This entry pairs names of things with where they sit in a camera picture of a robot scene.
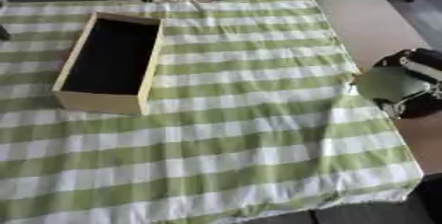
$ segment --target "tablecloth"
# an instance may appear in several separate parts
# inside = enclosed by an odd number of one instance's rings
[[[145,116],[50,92],[95,11],[165,20]],[[422,178],[315,0],[16,3],[0,22],[1,222],[231,223],[402,201]]]

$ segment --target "wooden frame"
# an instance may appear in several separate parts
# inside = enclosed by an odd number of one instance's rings
[[[146,26],[158,26],[157,36],[154,39],[151,54],[146,55],[150,58],[147,60],[147,67],[142,76],[141,84],[136,94],[113,94],[113,93],[94,93],[94,92],[78,92],[66,90],[65,84],[71,71],[75,67],[82,49],[94,29],[98,20],[109,20],[117,22],[125,22],[131,24],[140,24]],[[93,112],[109,112],[109,113],[147,113],[147,97],[153,82],[155,68],[160,56],[161,43],[163,40],[163,23],[158,19],[148,19],[129,15],[119,15],[111,13],[95,13],[92,15],[80,38],[75,44],[69,58],[65,62],[61,73],[59,74],[52,91],[59,102],[68,110],[77,111],[93,111]]]

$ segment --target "black felt lining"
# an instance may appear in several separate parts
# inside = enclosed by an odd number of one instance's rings
[[[62,90],[136,95],[158,28],[97,19]]]

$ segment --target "table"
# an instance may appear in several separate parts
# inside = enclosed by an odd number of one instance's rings
[[[387,0],[317,0],[357,65],[405,48],[429,47]],[[442,173],[442,112],[396,125],[426,175]]]

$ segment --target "open wooden tray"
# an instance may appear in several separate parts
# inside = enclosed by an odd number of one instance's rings
[[[95,13],[52,91],[69,110],[145,114],[162,21]]]

